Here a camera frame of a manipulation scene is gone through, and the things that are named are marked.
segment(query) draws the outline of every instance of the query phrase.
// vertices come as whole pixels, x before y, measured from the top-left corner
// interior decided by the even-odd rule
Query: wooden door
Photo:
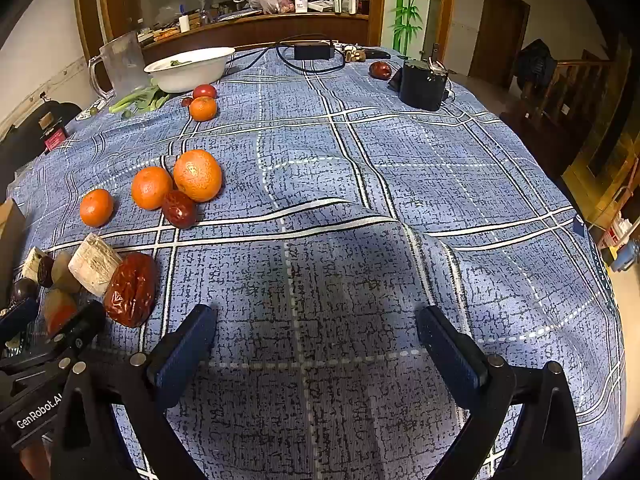
[[[522,0],[484,0],[469,77],[509,88],[528,19]]]

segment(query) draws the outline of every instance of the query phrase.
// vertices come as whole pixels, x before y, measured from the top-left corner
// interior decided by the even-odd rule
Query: metal screw
[[[500,368],[504,364],[504,359],[498,354],[489,354],[486,361],[494,368]]]
[[[79,375],[86,370],[86,363],[84,361],[78,361],[76,364],[74,364],[72,370],[75,374]]]
[[[129,359],[129,362],[133,366],[142,366],[146,362],[146,355],[142,352],[138,352],[137,354],[133,354]]]
[[[562,367],[560,366],[560,363],[557,363],[555,361],[549,361],[546,364],[546,367],[549,368],[549,371],[553,374],[561,374],[562,373]]]

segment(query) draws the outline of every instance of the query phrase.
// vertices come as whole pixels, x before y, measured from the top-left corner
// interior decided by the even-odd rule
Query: plastic jug
[[[95,66],[102,61],[113,90],[105,92],[95,78]],[[151,85],[151,78],[145,72],[145,60],[134,30],[100,47],[100,56],[89,60],[89,83],[103,99],[118,99]]]

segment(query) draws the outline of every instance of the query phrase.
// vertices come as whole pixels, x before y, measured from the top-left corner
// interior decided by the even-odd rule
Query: orange
[[[212,120],[217,111],[216,100],[211,97],[196,97],[189,105],[191,117],[199,123]]]
[[[106,224],[113,213],[113,197],[106,189],[94,189],[80,203],[80,218],[89,227]]]
[[[178,189],[191,200],[206,202],[220,191],[222,170],[210,153],[190,150],[175,161],[174,180]]]
[[[131,197],[142,209],[152,211],[162,205],[162,199],[174,188],[174,183],[163,168],[150,166],[136,173],[131,183]]]

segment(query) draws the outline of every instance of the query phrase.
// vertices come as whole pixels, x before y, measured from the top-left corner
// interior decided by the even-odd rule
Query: green vegetable
[[[134,110],[130,113],[130,115],[126,116],[123,114],[124,119],[128,119],[133,114],[140,112],[150,112],[153,110],[158,110],[168,99],[169,94],[163,92],[156,85],[149,86],[148,88],[137,90],[126,96],[125,98],[118,101],[116,104],[109,107],[109,111],[114,114],[117,112],[121,112],[123,110],[126,111],[126,108],[131,104],[135,104]]]
[[[136,90],[135,92],[133,92],[133,94],[129,94],[126,97],[123,97],[120,101],[118,101],[116,104],[111,105],[109,107],[109,111],[112,114],[115,114],[117,112],[120,112],[122,110],[124,110],[124,108],[126,108],[127,106],[129,106],[133,101],[135,101],[139,96],[144,95],[145,92],[147,92],[149,90],[149,88],[143,88],[142,90]]]

